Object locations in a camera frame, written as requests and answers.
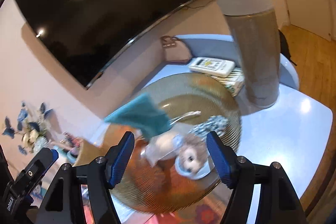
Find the metal bolt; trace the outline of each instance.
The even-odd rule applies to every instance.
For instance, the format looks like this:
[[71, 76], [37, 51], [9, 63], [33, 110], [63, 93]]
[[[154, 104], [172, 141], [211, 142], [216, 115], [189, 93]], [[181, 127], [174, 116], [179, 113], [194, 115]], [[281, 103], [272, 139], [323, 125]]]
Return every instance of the metal bolt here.
[[105, 161], [105, 157], [103, 157], [103, 156], [99, 156], [98, 158], [96, 158], [96, 163], [98, 163], [98, 164], [100, 164], [104, 161]]
[[245, 158], [244, 156], [238, 156], [238, 157], [237, 157], [237, 160], [238, 160], [239, 162], [241, 162], [242, 164], [243, 164], [244, 162], [246, 162], [246, 158]]
[[61, 168], [62, 168], [62, 170], [65, 171], [65, 170], [68, 170], [70, 168], [70, 166], [71, 166], [70, 163], [64, 163], [64, 164], [62, 164]]
[[274, 163], [272, 163], [272, 165], [273, 165], [273, 167], [274, 168], [276, 168], [276, 169], [280, 169], [281, 168], [281, 164], [280, 163], [278, 163], [278, 162], [274, 162]]

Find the toy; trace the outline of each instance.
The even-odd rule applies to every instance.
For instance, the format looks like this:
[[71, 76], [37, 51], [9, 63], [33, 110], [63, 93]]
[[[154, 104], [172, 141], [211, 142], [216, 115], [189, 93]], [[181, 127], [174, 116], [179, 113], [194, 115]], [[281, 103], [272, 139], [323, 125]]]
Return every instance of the toy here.
[[179, 151], [181, 167], [193, 174], [197, 173], [208, 160], [208, 150], [201, 138], [193, 134], [184, 136], [184, 144]]

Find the white remote control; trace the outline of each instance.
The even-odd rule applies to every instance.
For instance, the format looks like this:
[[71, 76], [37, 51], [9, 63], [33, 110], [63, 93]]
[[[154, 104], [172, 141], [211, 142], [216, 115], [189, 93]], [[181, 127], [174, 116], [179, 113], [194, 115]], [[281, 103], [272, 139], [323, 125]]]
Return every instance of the white remote control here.
[[210, 75], [227, 77], [235, 66], [236, 64], [229, 60], [197, 57], [196, 60], [191, 62], [189, 69]]

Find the small bag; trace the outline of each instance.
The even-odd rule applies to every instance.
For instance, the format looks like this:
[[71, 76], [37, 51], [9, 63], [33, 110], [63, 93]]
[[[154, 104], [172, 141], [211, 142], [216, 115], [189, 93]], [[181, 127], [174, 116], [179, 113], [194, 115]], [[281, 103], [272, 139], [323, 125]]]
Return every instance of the small bag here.
[[177, 37], [164, 35], [160, 40], [168, 63], [188, 63], [191, 60], [190, 50]]

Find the white table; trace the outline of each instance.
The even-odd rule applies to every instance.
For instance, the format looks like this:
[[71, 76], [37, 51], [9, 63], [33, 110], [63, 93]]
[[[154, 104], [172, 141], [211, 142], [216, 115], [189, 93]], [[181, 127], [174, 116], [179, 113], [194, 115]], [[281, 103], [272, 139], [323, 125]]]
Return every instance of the white table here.
[[[166, 65], [147, 85], [163, 77], [190, 72], [187, 65]], [[259, 110], [248, 102], [245, 90], [236, 97], [242, 114], [238, 150], [251, 162], [280, 162], [301, 197], [323, 156], [332, 124], [331, 110], [309, 96], [280, 84], [276, 103]], [[255, 222], [260, 185], [255, 185], [248, 222]]]

